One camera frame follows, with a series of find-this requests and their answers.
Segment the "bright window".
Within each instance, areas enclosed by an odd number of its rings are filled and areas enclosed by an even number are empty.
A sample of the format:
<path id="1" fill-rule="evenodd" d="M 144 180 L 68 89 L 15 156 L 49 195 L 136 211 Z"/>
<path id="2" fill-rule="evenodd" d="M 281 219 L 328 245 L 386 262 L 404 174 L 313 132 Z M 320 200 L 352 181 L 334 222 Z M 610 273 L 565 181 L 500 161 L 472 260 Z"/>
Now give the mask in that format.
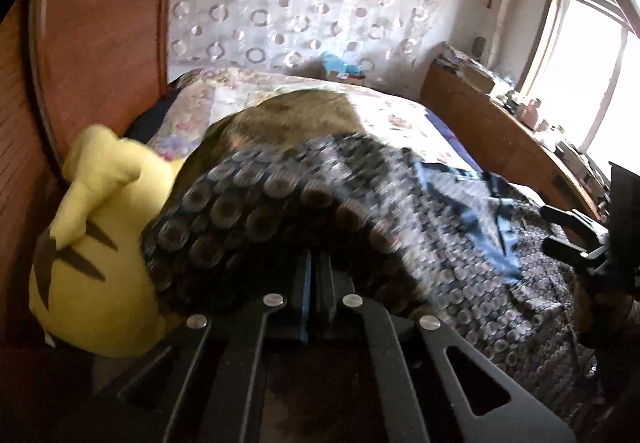
<path id="1" fill-rule="evenodd" d="M 522 89 L 605 179 L 639 168 L 639 37 L 614 0 L 550 0 Z"/>

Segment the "brown wooden wardrobe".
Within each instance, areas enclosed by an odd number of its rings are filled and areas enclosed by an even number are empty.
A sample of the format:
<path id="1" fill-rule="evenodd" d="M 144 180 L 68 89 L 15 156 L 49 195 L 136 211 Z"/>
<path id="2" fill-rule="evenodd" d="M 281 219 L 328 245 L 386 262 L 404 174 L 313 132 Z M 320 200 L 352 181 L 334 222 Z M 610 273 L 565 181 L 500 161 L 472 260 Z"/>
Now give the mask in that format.
<path id="1" fill-rule="evenodd" d="M 168 0 L 6 0 L 1 22 L 1 343 L 26 345 L 35 240 L 93 122 L 124 131 L 166 84 Z"/>

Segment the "teal item behind bed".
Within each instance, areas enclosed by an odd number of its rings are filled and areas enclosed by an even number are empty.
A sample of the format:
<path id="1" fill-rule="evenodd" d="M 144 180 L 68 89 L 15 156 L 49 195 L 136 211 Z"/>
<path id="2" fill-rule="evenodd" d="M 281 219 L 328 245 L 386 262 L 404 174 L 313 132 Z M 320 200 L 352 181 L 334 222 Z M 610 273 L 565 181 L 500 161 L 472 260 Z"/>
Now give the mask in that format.
<path id="1" fill-rule="evenodd" d="M 363 70 L 358 65 L 349 64 L 335 54 L 323 52 L 320 60 L 326 77 L 337 79 L 364 77 Z"/>

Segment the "olive brown pillow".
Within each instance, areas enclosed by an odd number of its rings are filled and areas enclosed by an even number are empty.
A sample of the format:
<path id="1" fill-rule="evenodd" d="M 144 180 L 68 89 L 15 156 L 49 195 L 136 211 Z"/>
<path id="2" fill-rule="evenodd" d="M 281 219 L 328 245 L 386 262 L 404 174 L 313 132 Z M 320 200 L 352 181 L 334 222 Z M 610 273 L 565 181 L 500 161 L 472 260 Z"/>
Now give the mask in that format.
<path id="1" fill-rule="evenodd" d="M 213 164 L 253 145 L 266 144 L 285 151 L 305 141 L 363 130 L 346 94 L 296 90 L 220 119 L 209 126 L 193 154 Z"/>

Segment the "yellow Pikachu plush toy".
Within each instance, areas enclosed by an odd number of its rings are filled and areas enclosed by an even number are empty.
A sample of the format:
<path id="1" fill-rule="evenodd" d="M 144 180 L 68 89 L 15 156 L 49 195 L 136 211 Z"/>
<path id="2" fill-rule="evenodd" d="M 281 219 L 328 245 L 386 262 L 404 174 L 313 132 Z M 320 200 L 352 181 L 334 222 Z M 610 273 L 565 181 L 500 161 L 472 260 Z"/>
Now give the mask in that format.
<path id="1" fill-rule="evenodd" d="M 181 166 L 104 125 L 79 133 L 63 166 L 68 189 L 38 238 L 29 275 L 29 309 L 49 337 L 129 357 L 165 335 L 141 235 Z"/>

